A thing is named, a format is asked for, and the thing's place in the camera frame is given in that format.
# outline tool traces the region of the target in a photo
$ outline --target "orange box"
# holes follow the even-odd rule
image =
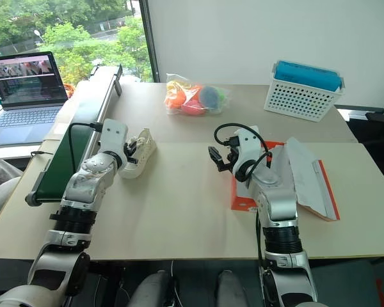
[[[272,149],[276,145],[284,145],[281,142],[266,141],[269,149]],[[255,201],[250,198],[249,191],[244,186],[243,182],[238,182],[232,175],[232,210],[256,212],[257,205]]]

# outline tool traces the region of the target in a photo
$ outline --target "black ribbed joint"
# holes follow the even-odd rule
[[[95,223],[94,211],[82,210],[71,207],[62,207],[56,214],[51,214],[50,219],[56,221],[54,230],[89,234]]]
[[[278,254],[300,253],[303,251],[297,226],[263,228],[263,234],[266,251]]]

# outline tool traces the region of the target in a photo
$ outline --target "white sneaker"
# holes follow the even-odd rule
[[[133,164],[128,162],[127,165],[125,165],[125,168],[121,169],[121,171],[119,172],[122,178],[134,179],[138,177],[145,168],[149,157],[156,149],[156,143],[152,139],[151,133],[149,132],[148,128],[144,128],[141,131],[140,136],[138,136],[137,138],[131,138],[128,143],[131,144],[134,141],[136,141],[136,151],[134,155],[132,155],[132,158],[137,159],[138,163]]]

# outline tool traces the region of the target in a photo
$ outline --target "silver robot arm segment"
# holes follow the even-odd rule
[[[259,259],[259,278],[265,306],[313,304],[317,302],[317,291],[306,251],[299,238],[296,193],[287,152],[284,148],[276,148],[272,163],[268,154],[264,155],[267,163],[256,163],[262,155],[260,145],[264,141],[258,133],[256,135],[247,128],[255,132],[259,131],[258,128],[233,123],[220,128],[228,126],[242,127],[225,142],[219,142],[216,136],[219,128],[215,131],[217,142],[230,147],[227,157],[230,162],[225,164],[215,147],[209,147],[209,155],[219,171],[229,170],[238,181],[244,183],[258,206],[259,220],[256,223],[257,226],[261,225],[266,243],[264,260]]]
[[[0,296],[0,307],[60,307],[67,297],[80,292],[90,264],[90,256],[83,251],[90,245],[102,197],[127,163],[127,131],[120,122],[104,121],[99,152],[72,175],[57,213],[50,215],[56,224],[31,266],[28,284]]]

